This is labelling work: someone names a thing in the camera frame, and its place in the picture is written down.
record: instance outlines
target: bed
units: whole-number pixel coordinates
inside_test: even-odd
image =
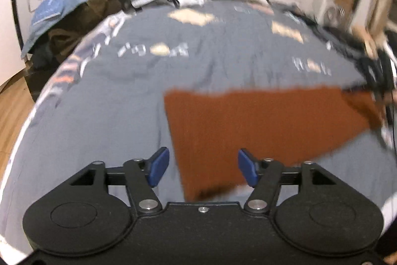
[[[275,33],[275,23],[298,31],[301,39]],[[325,68],[308,69],[308,59]],[[26,209],[94,160],[115,167],[166,146],[170,163],[155,192],[163,205],[183,201],[164,110],[168,90],[211,94],[363,81],[352,62],[276,9],[208,0],[187,12],[159,6],[109,16],[59,67],[23,125],[0,189],[1,254],[14,264],[31,252],[21,225]],[[376,132],[364,132],[316,161],[379,208],[397,191],[393,152]],[[250,192],[241,186],[215,200],[244,203]],[[123,188],[109,193],[128,203]],[[292,194],[281,191],[279,201]]]

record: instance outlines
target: wooden floor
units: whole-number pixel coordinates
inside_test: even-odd
[[[15,75],[0,93],[0,179],[19,131],[34,102],[24,73]]]

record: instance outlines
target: blue denim jacket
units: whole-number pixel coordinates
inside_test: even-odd
[[[87,0],[43,0],[34,11],[34,16],[30,24],[29,37],[23,46],[21,57],[29,53],[40,36],[86,1]]]

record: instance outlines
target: yellow print on bed sheet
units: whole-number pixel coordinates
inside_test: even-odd
[[[272,21],[271,31],[273,32],[273,34],[280,34],[281,36],[287,36],[303,44],[302,35],[298,30],[294,30],[288,26]]]

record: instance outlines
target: screw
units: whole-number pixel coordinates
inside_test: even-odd
[[[210,211],[210,208],[208,208],[208,207],[200,207],[198,209],[198,212],[201,212],[201,213],[207,213],[208,211]]]
[[[255,199],[248,202],[248,207],[254,210],[262,210],[267,207],[267,203],[263,200]]]
[[[152,210],[158,206],[158,202],[156,200],[146,199],[146,200],[142,200],[139,203],[139,206],[145,210]]]

